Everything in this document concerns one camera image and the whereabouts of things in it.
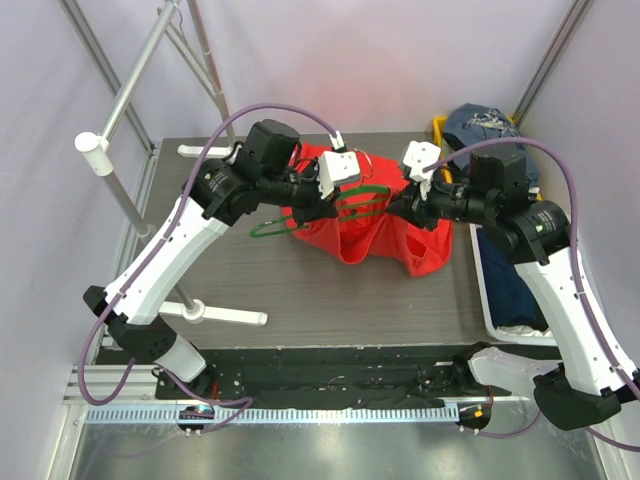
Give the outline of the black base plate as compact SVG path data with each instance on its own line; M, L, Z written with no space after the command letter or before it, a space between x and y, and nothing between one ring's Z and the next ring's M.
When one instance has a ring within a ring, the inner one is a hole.
M408 409L450 397L503 397L453 358L459 346L209 349L188 390L209 399L250 397L255 409Z

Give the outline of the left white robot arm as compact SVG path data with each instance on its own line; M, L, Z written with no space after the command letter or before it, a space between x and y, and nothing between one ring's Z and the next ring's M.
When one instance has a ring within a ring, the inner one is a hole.
M190 398L211 391L214 371L166 322L161 306L198 258L261 205L290 207L304 220L335 211L333 196L348 174L324 158L297 172L290 162L300 146L295 129L265 119L229 151L203 150L162 229L119 277L83 295L133 363L156 365Z

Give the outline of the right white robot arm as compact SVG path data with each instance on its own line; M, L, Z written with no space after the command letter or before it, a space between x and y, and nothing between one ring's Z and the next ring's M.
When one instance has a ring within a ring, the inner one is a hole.
M584 276L564 211L529 191L526 156L512 145L470 156L470 178L448 183L436 174L437 146L411 143L400 167L407 186L389 214L432 230L439 220L475 224L512 263L533 294L560 360L534 360L479 342L455 357L451 380L465 395L484 386L533 399L554 426L569 431L618 414L639 385L639 371L622 351L602 311L588 306Z

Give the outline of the metal clothes rack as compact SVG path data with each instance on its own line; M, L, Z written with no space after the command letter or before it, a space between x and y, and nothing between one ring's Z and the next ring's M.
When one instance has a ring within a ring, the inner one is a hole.
M155 236L153 229L144 223L141 213L136 208L131 197L126 193L115 173L114 166L107 152L112 137L123 118L129 121L145 151L149 154L155 152L153 142L143 127L137 113L131 106L131 99L161 39L167 37L165 32L171 19L174 15L181 13L179 3L177 1L167 1L163 7L157 10L158 18L134 62L131 73L124 83L119 81L115 70L107 59L79 3L76 1L64 1L62 5L67 8L69 18L76 22L78 35L84 42L99 72L104 77L107 86L115 95L115 104L105 120L101 131L98 133L82 132L78 134L74 145L76 150L84 156L95 174L104 180L111 195L129 220L131 227L140 241L148 243L148 241ZM209 49L208 37L202 23L199 5L196 1L190 1L188 7L200 44L200 51L194 51L197 57L203 61L205 72L212 81L213 87L218 95L217 103L214 104L221 116L227 117L228 107L224 94L220 89L219 79L217 77L212 53ZM145 272L142 273L142 279L151 280L153 282L151 287L139 293L130 293L123 298L125 310L134 315L135 324L141 325L144 321L151 320L158 314L181 317L191 324L198 324L203 321L218 321L250 326L263 326L267 323L268 315L264 312L210 307L202 301L193 298L179 283L179 279L181 275L186 272L186 268L195 260L195 257L193 255L180 254L176 259L182 263L175 272L161 273L160 269L154 265L147 267Z

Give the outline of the white plastic laundry basket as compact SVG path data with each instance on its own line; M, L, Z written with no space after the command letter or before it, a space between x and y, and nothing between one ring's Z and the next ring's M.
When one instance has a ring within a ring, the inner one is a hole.
M555 347L533 294L476 225L469 227L485 330L500 342Z

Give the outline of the grey clothes hanger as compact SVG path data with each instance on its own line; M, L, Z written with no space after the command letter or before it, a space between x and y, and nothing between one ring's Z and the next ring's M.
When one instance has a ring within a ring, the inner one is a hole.
M217 103L218 95L216 94L212 81L205 72L205 65L203 61L197 57L196 52L186 40L186 37L181 30L173 22L170 22L165 35L194 74L196 80L203 87L207 95L214 103Z

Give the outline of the navy garment in basket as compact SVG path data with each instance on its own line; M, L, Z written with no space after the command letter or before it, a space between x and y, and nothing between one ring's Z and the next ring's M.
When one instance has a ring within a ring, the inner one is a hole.
M548 324L514 266L482 228L476 230L476 235L493 326L546 330Z

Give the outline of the green clothes hanger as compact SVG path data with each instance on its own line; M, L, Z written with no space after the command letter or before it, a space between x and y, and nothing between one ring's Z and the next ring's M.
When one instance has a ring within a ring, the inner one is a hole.
M384 208L364 213L359 213L358 208L369 205L384 204L386 201L391 199L391 196L392 190L389 187L382 185L364 185L347 190L336 198L336 202L334 204L336 211L338 212L336 219L339 222L346 222L381 215L385 212ZM294 221L294 215L290 214L254 226L250 229L249 236L254 239L273 237L293 233L299 230L307 230L310 227L310 221L303 222L301 225L298 225Z

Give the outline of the red tank top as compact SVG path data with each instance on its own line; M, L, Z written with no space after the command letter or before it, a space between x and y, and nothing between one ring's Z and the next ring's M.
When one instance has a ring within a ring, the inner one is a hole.
M337 218L313 221L292 235L348 265L359 264L368 257L393 258L404 264L412 277L442 268L453 252L453 224L441 220L435 230L429 231L385 213L391 196L400 193L408 181L393 159L362 151L357 158L363 179L346 189L374 186L389 191L359 194L341 201L339 204L346 209Z

